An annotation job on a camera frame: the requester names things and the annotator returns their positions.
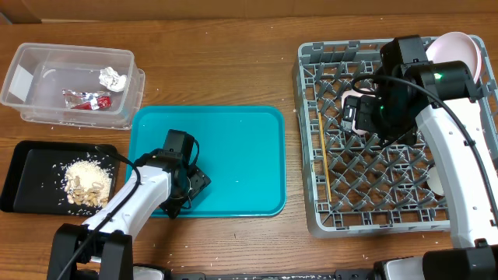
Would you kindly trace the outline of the wooden chopstick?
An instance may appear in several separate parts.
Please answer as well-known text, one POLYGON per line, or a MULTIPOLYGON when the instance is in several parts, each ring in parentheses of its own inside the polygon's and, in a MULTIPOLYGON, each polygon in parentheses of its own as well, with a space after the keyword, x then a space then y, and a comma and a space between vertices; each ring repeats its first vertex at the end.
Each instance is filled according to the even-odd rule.
POLYGON ((328 193, 328 202, 329 204, 332 201, 332 195, 331 195, 331 188, 330 188, 330 177, 329 177, 329 171, 328 171, 328 158, 327 158, 327 149, 325 145, 325 137, 324 137, 324 128, 323 128, 323 121, 322 121, 322 115, 321 112, 318 112, 318 123, 319 123, 319 132, 320 132, 320 141, 321 141, 321 151, 322 151, 322 157, 323 157, 323 167, 324 167, 324 175, 325 175, 325 182, 326 182, 326 190, 328 193))

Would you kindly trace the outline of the small white cup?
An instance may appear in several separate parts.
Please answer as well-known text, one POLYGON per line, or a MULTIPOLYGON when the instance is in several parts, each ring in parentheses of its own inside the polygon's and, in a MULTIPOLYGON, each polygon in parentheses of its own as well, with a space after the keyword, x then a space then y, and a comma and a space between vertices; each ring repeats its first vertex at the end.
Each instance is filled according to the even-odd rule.
POLYGON ((440 181, 439 173, 435 166, 432 166, 428 170, 429 178, 426 181, 429 189, 438 196, 444 196, 444 189, 440 181))

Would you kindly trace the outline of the rice and peanut shell pile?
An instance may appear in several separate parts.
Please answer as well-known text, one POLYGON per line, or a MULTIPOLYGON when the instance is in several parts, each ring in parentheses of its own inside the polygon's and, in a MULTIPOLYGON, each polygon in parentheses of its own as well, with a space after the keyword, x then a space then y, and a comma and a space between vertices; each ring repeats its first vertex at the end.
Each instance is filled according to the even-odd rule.
POLYGON ((80 159, 60 166, 61 189, 69 204, 102 208, 110 200, 113 179, 100 161, 80 159))

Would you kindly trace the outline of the large plate with food scraps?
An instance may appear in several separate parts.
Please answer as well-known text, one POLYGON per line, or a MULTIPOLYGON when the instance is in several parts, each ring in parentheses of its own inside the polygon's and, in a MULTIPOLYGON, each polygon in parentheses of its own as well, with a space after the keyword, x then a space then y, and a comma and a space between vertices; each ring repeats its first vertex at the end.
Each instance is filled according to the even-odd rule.
POLYGON ((467 34, 450 32, 435 39, 426 50, 427 58, 433 63, 463 61, 471 71, 474 83, 479 80, 482 56, 477 44, 467 34))

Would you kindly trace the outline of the red foil snack wrapper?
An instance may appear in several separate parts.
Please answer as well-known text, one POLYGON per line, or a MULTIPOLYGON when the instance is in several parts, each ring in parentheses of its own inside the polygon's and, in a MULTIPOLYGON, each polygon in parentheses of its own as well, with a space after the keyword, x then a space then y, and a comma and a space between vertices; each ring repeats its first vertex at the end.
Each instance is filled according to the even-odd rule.
POLYGON ((66 107, 69 109, 101 110, 110 108, 112 105, 110 93, 105 91, 89 93, 63 89, 62 95, 65 98, 66 107))

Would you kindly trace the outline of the white napkin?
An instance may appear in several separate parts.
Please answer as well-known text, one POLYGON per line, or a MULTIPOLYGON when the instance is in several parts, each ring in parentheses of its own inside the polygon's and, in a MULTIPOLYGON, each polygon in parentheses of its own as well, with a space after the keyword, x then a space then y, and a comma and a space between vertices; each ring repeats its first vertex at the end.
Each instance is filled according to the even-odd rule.
POLYGON ((102 86, 117 93, 124 90, 127 76, 119 75, 112 67, 106 67, 100 70, 99 81, 102 86))

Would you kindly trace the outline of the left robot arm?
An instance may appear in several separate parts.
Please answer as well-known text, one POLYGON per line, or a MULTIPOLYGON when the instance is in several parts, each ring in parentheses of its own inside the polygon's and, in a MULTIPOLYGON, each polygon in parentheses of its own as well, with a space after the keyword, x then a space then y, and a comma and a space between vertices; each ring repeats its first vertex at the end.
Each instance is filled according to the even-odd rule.
POLYGON ((167 268, 133 261, 133 242, 151 214, 160 208, 171 219, 189 209, 211 182, 197 166, 198 141, 169 130, 164 146, 129 164, 132 175, 108 204, 83 224, 63 224, 55 233, 49 279, 170 279, 167 268))

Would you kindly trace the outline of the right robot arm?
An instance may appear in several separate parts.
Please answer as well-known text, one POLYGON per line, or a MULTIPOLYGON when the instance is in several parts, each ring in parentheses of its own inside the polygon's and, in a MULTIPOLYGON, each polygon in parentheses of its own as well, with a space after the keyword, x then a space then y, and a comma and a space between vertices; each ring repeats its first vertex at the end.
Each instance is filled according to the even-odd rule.
POLYGON ((382 146, 411 145, 420 132, 433 155, 447 201, 452 248, 379 261, 373 279, 495 279, 497 172, 482 133, 483 94, 461 60, 435 63, 422 39, 396 37, 380 50, 374 90, 351 82, 343 131, 376 134, 382 146))

